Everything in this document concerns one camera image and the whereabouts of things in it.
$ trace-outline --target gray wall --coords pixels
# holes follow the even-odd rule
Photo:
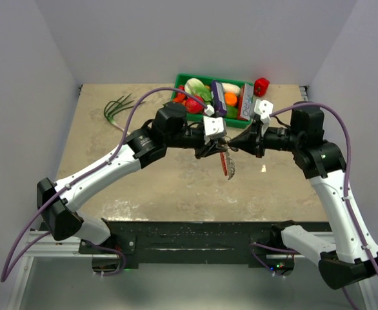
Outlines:
[[[81,83],[179,72],[307,85],[356,0],[36,0]]]
[[[378,1],[358,1],[310,85],[310,99],[336,108],[349,127],[352,188],[378,243]],[[344,146],[336,122],[328,118],[326,127],[327,138]]]
[[[35,185],[54,177],[76,85],[33,0],[0,1],[0,273],[35,211]],[[0,283],[7,305],[14,275]]]

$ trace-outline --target gray floor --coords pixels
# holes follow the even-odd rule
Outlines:
[[[90,258],[36,258],[21,310],[351,309],[314,265],[296,260],[282,280],[243,265],[141,265],[101,278]],[[358,288],[350,292],[359,303]]]

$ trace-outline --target metal frame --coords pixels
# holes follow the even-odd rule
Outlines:
[[[37,238],[43,232],[32,231],[28,236],[27,243]],[[325,239],[328,242],[333,242],[332,232],[315,232],[316,236]],[[32,265],[36,257],[94,257],[94,258],[115,258],[115,254],[79,254],[80,239],[71,237],[62,242],[56,242],[51,236],[46,236],[42,240],[33,245],[21,259],[21,265],[18,270],[17,279],[8,303],[7,310],[20,310],[20,305],[23,300],[26,285],[32,272]],[[267,258],[281,259],[283,254],[267,255]],[[303,259],[302,255],[296,255],[295,259]],[[361,294],[363,295],[363,302],[366,310],[378,309],[377,296],[373,293],[373,282],[371,279],[366,279],[358,283]]]

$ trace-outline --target green crate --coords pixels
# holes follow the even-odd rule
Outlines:
[[[234,84],[239,87],[242,87],[244,84],[249,84],[251,86],[254,85],[253,83],[250,83],[250,82],[234,81],[232,79],[219,79],[219,78],[209,77],[209,76],[196,76],[194,74],[180,73],[176,77],[175,88],[177,88],[179,85],[184,85],[189,79],[192,79],[192,78],[199,79],[205,85],[209,85],[213,80],[216,80],[222,83]],[[175,97],[175,92],[172,94],[171,99],[174,99],[174,97]],[[203,115],[188,113],[186,118],[188,119],[188,121],[200,121],[202,120]],[[239,121],[238,119],[230,119],[230,118],[224,118],[224,120],[225,120],[226,126],[236,127],[236,128],[245,128],[251,123],[251,121]]]

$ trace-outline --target beige table surface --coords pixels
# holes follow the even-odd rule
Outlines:
[[[103,117],[110,100],[169,84],[83,85],[61,160],[58,178],[73,174],[112,150],[122,132]],[[158,92],[139,107],[131,130],[153,118],[171,92]],[[266,99],[275,110],[302,100],[297,85],[270,85]],[[128,111],[116,116],[124,125]],[[290,114],[281,119],[287,123]],[[275,120],[271,126],[278,126]],[[228,130],[231,137],[241,129]],[[287,152],[266,151],[263,159],[232,153],[236,172],[224,177],[219,155],[197,160],[194,150],[168,149],[166,157],[116,181],[82,208],[107,220],[150,221],[326,221],[321,203]]]

